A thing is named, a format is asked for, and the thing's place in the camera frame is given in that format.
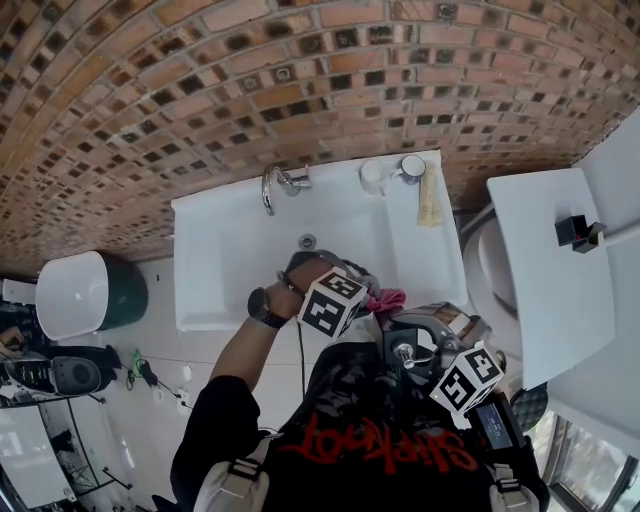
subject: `small box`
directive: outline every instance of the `small box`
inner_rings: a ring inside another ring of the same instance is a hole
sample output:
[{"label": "small box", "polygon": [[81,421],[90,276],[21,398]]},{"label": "small box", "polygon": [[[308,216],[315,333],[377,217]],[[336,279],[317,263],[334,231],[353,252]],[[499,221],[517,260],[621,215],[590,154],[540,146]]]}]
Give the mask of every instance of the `small box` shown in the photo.
[{"label": "small box", "polygon": [[598,236],[598,234],[604,231],[606,227],[607,226],[605,226],[604,224],[600,224],[599,222],[594,222],[593,224],[591,224],[591,226],[589,226],[587,238],[574,242],[573,250],[581,254],[586,254],[598,247],[598,244],[600,242],[600,237]]},{"label": "small box", "polygon": [[366,294],[365,286],[333,267],[311,283],[298,321],[324,334],[327,342],[333,341],[347,330]]},{"label": "small box", "polygon": [[458,354],[429,395],[454,415],[480,404],[504,373],[484,347]]},{"label": "small box", "polygon": [[558,245],[561,247],[588,238],[589,229],[584,215],[574,215],[556,222],[556,236],[558,237]]}]

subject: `handheld device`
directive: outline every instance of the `handheld device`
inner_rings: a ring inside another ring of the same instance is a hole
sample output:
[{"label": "handheld device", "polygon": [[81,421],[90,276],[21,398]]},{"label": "handheld device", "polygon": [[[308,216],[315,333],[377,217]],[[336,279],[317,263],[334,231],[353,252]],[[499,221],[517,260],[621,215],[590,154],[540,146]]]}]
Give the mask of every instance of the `handheld device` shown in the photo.
[{"label": "handheld device", "polygon": [[468,435],[486,455],[488,462],[508,460],[505,455],[527,443],[504,393],[490,393],[481,404],[467,412],[471,423]]}]

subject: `black t-shirt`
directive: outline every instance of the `black t-shirt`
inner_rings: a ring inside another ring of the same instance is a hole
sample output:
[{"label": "black t-shirt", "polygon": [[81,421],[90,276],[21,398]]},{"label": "black t-shirt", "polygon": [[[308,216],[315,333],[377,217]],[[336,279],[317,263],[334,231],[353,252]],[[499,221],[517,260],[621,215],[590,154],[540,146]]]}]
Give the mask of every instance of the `black t-shirt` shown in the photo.
[{"label": "black t-shirt", "polygon": [[[217,377],[200,393],[173,461],[171,483],[183,510],[221,461],[249,455],[265,432],[243,380]],[[303,403],[271,442],[265,511],[474,510],[490,512],[493,478],[447,411],[406,374],[385,367],[373,343],[326,349]],[[533,451],[510,461],[546,510]]]}]

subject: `white sink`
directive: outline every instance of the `white sink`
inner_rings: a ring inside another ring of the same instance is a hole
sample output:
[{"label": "white sink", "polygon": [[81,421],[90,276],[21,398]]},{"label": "white sink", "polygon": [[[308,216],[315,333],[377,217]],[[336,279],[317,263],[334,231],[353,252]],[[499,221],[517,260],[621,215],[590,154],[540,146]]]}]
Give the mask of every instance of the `white sink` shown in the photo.
[{"label": "white sink", "polygon": [[[273,179],[273,217],[262,204],[261,178],[174,200],[178,329],[236,328],[246,318],[251,290],[273,283],[307,234],[316,238],[317,249],[365,267],[383,288],[403,289],[405,307],[442,300],[466,303],[462,256],[440,154],[416,154],[436,163],[443,213],[438,227],[418,227],[417,185],[395,178],[384,197],[362,190],[358,170],[374,159],[310,167],[312,188],[295,197],[287,196]],[[396,168],[404,156],[375,160]]]}]

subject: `faucet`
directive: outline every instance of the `faucet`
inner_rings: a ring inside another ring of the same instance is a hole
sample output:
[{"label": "faucet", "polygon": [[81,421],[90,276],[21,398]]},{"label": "faucet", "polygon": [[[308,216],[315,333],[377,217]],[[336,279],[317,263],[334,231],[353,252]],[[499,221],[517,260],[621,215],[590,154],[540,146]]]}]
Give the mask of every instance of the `faucet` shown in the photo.
[{"label": "faucet", "polygon": [[271,204],[271,176],[276,175],[276,179],[285,193],[290,196],[297,196],[300,189],[311,188],[309,180],[308,166],[305,165],[305,173],[302,176],[292,178],[287,171],[283,171],[277,165],[268,165],[262,173],[262,203],[269,215],[274,215],[275,211]]}]

